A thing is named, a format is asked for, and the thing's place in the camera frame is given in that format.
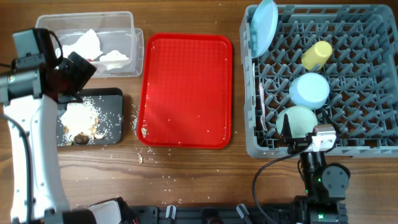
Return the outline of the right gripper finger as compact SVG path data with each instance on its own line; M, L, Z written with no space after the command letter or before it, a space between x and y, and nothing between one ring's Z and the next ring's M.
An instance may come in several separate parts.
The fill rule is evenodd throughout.
M283 122L282 122L282 129L280 132L280 138L292 138L292 132L290 128L290 123L289 123L289 117L288 114L285 114L283 117Z
M325 110L322 110L322 120L323 124L330 124L335 128L334 122L331 120L330 116Z

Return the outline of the green bowl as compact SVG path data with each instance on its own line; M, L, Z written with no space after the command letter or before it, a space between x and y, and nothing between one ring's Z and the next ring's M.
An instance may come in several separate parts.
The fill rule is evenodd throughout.
M276 121L276 128L279 134L282 134L285 114L288 116L293 138L304 138L318 124L317 117L312 110L304 106L293 106L279 113Z

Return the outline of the light blue bowl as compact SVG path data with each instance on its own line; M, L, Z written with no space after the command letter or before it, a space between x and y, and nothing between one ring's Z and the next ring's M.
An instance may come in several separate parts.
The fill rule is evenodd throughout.
M311 110L321 108L330 93L330 85L326 78L317 73L306 73L296 78L289 87L289 95L297 106Z

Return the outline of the large white napkin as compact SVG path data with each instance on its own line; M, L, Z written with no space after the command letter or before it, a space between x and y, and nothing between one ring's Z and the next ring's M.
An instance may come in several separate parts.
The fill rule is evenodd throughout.
M72 52L77 53L84 59L95 60L103 54L100 48L100 40L93 29L90 29L83 34L74 44L62 45L62 48L56 48L55 54L57 57L63 56L67 58Z

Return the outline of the white plastic fork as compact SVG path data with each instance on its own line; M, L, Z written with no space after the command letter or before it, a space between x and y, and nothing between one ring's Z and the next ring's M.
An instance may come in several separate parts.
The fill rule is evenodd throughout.
M261 101L261 125L264 131L267 131L266 127L266 106L265 106L265 99L264 99L264 85L262 83L259 84L259 95Z

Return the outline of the small white napkin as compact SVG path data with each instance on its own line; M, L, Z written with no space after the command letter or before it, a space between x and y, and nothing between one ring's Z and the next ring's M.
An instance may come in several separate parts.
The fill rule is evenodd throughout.
M99 60L104 62L106 70L122 68L129 62L129 58L118 50L112 50L106 55L102 55Z

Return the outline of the yellow cup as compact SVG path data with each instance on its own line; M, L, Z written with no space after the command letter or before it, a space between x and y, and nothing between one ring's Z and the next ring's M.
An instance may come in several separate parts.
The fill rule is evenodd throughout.
M319 71L333 53L328 42L321 40L310 47L302 56L302 64L307 70Z

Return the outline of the light blue plate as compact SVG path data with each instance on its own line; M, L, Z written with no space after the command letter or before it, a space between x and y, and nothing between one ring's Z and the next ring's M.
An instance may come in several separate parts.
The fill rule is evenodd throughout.
M260 57L269 49L277 23L277 4L273 0L263 0L256 8L249 26L252 58Z

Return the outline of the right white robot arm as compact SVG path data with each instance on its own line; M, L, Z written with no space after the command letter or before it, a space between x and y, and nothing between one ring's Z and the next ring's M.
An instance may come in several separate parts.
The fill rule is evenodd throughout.
M288 154L300 157L300 176L306 195L292 202L291 223L348 223L346 198L351 173L339 163L327 163L326 153L335 148L337 133L331 124L318 124L303 138L294 138L285 114L280 140L287 143Z

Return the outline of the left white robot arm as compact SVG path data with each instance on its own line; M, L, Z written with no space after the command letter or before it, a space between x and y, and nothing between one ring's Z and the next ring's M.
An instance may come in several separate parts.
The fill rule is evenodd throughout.
M60 178L56 124L61 97L77 94L96 68L76 53L56 54L54 32L13 34L17 57L1 74L1 118L9 125L14 166L12 223L121 223L117 200L71 210Z

